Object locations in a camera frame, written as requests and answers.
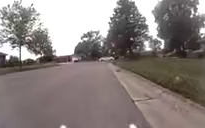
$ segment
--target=asphalt road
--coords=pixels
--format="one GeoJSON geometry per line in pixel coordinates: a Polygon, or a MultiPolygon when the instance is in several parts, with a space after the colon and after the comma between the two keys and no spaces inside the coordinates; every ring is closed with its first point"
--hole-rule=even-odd
{"type": "Polygon", "coordinates": [[[150,128],[106,63],[0,76],[0,128],[150,128]]]}

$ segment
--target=white car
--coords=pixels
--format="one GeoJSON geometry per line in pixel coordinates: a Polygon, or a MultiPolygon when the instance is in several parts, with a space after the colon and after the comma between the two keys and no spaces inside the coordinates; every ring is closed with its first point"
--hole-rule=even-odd
{"type": "Polygon", "coordinates": [[[114,57],[101,57],[99,61],[113,61],[114,57]]]}

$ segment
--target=white sky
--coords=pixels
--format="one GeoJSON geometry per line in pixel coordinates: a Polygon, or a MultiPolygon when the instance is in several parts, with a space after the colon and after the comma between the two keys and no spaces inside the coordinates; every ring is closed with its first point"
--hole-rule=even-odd
{"type": "MultiPolygon", "coordinates": [[[[73,54],[80,36],[89,30],[100,30],[107,35],[108,22],[116,7],[117,0],[23,0],[24,5],[34,4],[41,13],[41,21],[49,29],[53,47],[57,55],[73,54]]],[[[135,0],[139,11],[147,18],[150,34],[156,36],[156,23],[152,10],[158,0],[135,0]]],[[[1,7],[13,3],[13,0],[0,0],[1,7]]],[[[205,0],[200,0],[200,12],[205,13],[205,0]]],[[[9,45],[0,48],[0,52],[18,55],[9,45]]],[[[22,52],[23,59],[35,58],[26,50],[22,52]]]]}

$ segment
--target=street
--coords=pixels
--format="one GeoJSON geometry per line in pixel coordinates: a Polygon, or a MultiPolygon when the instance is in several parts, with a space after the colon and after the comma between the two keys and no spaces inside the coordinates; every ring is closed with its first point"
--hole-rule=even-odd
{"type": "Polygon", "coordinates": [[[103,62],[0,76],[0,128],[150,128],[103,62]]]}

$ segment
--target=lawn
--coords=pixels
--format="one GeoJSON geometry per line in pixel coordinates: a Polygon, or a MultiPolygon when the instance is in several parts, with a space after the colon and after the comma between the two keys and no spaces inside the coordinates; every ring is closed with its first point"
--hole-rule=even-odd
{"type": "Polygon", "coordinates": [[[140,58],[116,64],[205,106],[205,59],[140,58]]]}
{"type": "MultiPolygon", "coordinates": [[[[35,64],[30,66],[23,66],[21,71],[27,71],[27,70],[34,70],[34,69],[40,69],[40,68],[48,68],[52,66],[58,66],[56,63],[46,63],[46,64],[35,64]]],[[[19,67],[8,67],[8,68],[0,68],[0,75],[5,75],[13,72],[19,72],[19,67]]]]}

